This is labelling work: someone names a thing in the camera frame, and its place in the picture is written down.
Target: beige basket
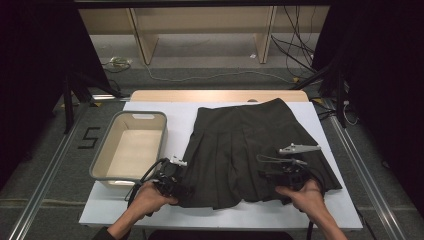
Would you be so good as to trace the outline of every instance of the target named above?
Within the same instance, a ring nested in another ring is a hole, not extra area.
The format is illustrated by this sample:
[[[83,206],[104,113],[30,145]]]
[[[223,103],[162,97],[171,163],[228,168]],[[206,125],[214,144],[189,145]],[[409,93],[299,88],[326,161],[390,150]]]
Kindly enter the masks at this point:
[[[160,157],[166,122],[162,112],[117,113],[91,164],[90,175],[112,185],[138,182]]]

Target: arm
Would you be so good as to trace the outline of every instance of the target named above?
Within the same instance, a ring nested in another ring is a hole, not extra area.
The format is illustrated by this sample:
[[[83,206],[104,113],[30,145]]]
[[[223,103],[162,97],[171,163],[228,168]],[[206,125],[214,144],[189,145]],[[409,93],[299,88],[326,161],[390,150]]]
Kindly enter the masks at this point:
[[[315,223],[324,234],[325,239],[347,239],[325,206],[324,198],[314,180],[306,182],[305,186],[299,191],[293,191],[282,186],[277,186],[275,191],[290,197],[294,207],[302,210],[308,215],[309,219]]]
[[[176,204],[177,202],[176,198],[162,196],[153,183],[146,182],[140,188],[130,207],[107,231],[115,239],[121,239],[146,214],[159,211],[165,204]]]

